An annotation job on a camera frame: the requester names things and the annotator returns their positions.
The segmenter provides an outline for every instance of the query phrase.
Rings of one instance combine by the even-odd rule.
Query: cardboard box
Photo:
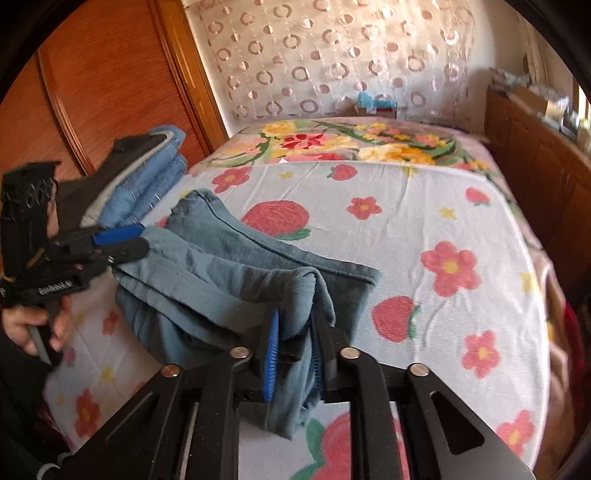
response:
[[[532,92],[529,88],[519,85],[516,91],[517,96],[534,112],[539,112],[542,115],[548,116],[558,123],[561,122],[566,106],[564,102],[561,104],[548,100],[541,97],[540,95]]]

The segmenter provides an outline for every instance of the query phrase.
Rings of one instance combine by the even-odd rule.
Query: finger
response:
[[[64,346],[64,343],[56,337],[51,337],[51,340],[49,340],[49,345],[51,345],[51,348],[53,348],[56,352],[59,352]]]
[[[29,329],[23,325],[11,325],[4,329],[6,336],[16,345],[23,347],[31,339]]]
[[[16,325],[44,325],[47,323],[49,313],[37,307],[21,307],[2,310],[2,324],[6,329],[8,326]]]
[[[68,342],[74,330],[74,318],[70,310],[60,310],[53,323],[53,334],[62,345]]]
[[[33,342],[33,339],[29,339],[29,341],[25,343],[22,349],[25,350],[25,352],[29,355],[37,356],[39,354],[39,352],[37,352],[37,347],[35,346],[35,342]]]
[[[72,310],[72,297],[66,295],[61,299],[61,309],[70,312]]]

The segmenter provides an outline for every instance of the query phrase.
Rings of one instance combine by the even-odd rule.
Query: floral bedspread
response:
[[[550,478],[574,436],[564,294],[548,255],[515,203],[498,166],[475,137],[455,129],[380,117],[281,121],[242,130],[195,166],[193,172],[207,166],[231,168],[218,179],[217,190],[221,191],[225,186],[239,184],[249,166],[255,164],[351,160],[402,164],[409,176],[421,164],[458,168],[485,177],[504,196],[528,247],[546,306],[552,382],[547,431],[535,473],[538,478]],[[345,178],[349,172],[350,167],[335,165],[331,175]],[[527,276],[523,278],[524,284],[531,281]]]
[[[386,364],[431,365],[533,465],[548,399],[544,308],[531,258],[496,187],[426,165],[410,176],[397,165],[355,161],[210,168],[185,176],[145,223],[165,221],[178,198],[203,187],[267,235],[379,269],[383,278],[355,345]],[[116,309],[115,287],[104,275],[75,298],[77,331],[48,383],[46,399],[73,448],[158,368]],[[242,423],[239,478],[350,478],[347,408],[318,406],[292,442]]]

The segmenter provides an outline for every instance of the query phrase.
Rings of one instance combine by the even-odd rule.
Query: red cloth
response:
[[[573,398],[574,422],[577,431],[586,425],[584,377],[589,371],[585,364],[585,349],[581,327],[574,310],[567,302],[564,307],[564,327],[571,348],[570,391]]]

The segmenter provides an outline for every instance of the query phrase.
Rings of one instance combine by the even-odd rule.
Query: wardrobe door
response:
[[[190,165],[208,153],[167,55],[155,0],[88,0],[44,42],[48,95],[88,173],[115,138],[162,124],[187,134],[181,153]]]
[[[47,99],[36,57],[25,65],[0,103],[0,173],[25,163],[59,160],[60,180],[81,170]]]

